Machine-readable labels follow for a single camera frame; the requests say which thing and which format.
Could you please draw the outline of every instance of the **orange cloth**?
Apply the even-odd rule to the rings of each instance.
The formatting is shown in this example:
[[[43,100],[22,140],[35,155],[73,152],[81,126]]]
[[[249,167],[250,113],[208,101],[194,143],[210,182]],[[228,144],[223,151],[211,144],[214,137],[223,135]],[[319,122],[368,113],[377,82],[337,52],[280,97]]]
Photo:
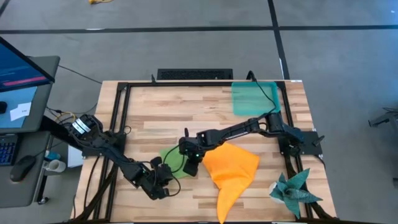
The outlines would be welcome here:
[[[259,157],[238,146],[224,143],[215,150],[206,152],[203,164],[220,190],[217,216],[222,224],[236,199],[253,181]]]

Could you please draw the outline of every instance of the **wooden table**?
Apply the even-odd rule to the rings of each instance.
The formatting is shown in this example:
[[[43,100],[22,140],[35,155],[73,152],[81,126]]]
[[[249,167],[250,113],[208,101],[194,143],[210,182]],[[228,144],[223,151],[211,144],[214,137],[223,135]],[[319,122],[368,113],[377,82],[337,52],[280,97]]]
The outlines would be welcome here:
[[[95,116],[104,127],[109,127],[111,121],[117,83],[117,81],[103,82],[99,94]],[[294,125],[304,131],[312,130],[312,117],[303,83],[295,81],[285,83]],[[281,93],[279,96],[282,115],[285,117]],[[119,117],[123,99],[122,95]],[[188,128],[191,136],[195,136],[196,132],[223,129],[248,118],[233,114],[230,86],[133,87],[126,121],[126,125],[129,125],[132,131],[127,136],[125,155],[138,161],[148,161],[158,156],[161,149],[175,146],[178,139],[183,136],[184,128]],[[294,215],[285,205],[274,203],[268,193],[270,184],[278,179],[281,172],[287,176],[277,139],[248,134],[232,139],[229,143],[257,154],[261,160],[253,183],[235,202],[226,221],[294,220]],[[76,193],[77,214],[83,210],[85,190],[94,161],[94,157],[87,158],[83,164]],[[302,156],[302,163],[304,169],[311,168],[307,179],[309,191],[322,198],[323,201],[319,204],[327,213],[335,216],[322,163],[314,156]],[[88,202],[98,188],[101,166],[102,158],[94,170]],[[217,222],[218,189],[203,164],[199,165],[196,177],[180,179],[180,183],[182,190],[176,197],[153,201],[141,189],[135,189],[119,171],[111,221]],[[173,193],[178,189],[178,185],[172,181],[168,188],[170,193]],[[106,200],[103,200],[100,218],[104,217],[105,207]],[[304,206],[301,209],[305,216]]]

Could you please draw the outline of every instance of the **floor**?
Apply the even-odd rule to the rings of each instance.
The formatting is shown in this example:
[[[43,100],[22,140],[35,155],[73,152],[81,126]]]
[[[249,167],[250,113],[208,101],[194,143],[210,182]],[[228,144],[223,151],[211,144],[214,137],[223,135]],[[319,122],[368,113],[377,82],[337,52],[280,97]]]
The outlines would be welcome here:
[[[267,0],[2,3],[2,37],[26,55],[59,55],[61,65],[99,81],[149,80],[158,68],[232,68],[235,79],[253,70],[260,79],[303,80],[315,127],[326,136],[322,148],[338,216],[396,223],[396,133],[387,124],[370,128],[368,119],[383,114],[382,107],[398,106],[398,27],[388,26],[398,24],[398,2],[274,0],[281,26],[275,32]],[[198,26],[240,28],[133,29]],[[243,31],[247,26],[261,28]],[[301,28],[282,29],[291,26]],[[99,90],[99,84],[59,68],[48,106],[85,111],[95,104]],[[79,175],[77,169],[50,177],[48,204],[2,209],[1,223],[67,220]]]

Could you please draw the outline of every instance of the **green cloth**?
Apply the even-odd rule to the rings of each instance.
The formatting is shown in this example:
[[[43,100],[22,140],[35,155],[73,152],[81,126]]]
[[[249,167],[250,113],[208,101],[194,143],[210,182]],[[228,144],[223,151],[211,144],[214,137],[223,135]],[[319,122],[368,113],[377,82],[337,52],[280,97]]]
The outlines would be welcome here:
[[[171,168],[172,172],[173,172],[173,171],[176,171],[178,168],[181,167],[180,170],[178,170],[178,171],[176,171],[176,172],[173,173],[173,175],[174,175],[175,178],[179,179],[179,178],[188,176],[188,174],[185,173],[185,172],[183,171],[184,166],[185,166],[185,163],[187,162],[188,157],[187,157],[187,156],[181,155],[180,152],[179,152],[179,148],[178,148],[178,147],[175,148],[173,151],[171,151],[171,152],[168,154],[167,158],[166,158],[167,161],[164,161],[164,157],[166,156],[166,154],[167,154],[171,149],[173,149],[173,148],[171,147],[171,148],[169,148],[169,149],[160,150],[160,156],[161,156],[161,158],[162,158],[162,161],[163,161],[165,164],[169,165],[169,167]]]

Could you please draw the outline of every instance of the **paper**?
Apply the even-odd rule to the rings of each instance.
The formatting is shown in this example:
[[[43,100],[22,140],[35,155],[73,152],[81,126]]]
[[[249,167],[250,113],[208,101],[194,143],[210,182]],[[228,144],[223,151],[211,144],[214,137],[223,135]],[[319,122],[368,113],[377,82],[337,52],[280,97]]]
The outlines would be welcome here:
[[[72,146],[68,146],[68,167],[73,168],[81,165],[83,165],[81,151]]]
[[[10,110],[11,121],[15,121],[21,117],[29,116],[30,106],[32,103],[19,104],[17,108]]]

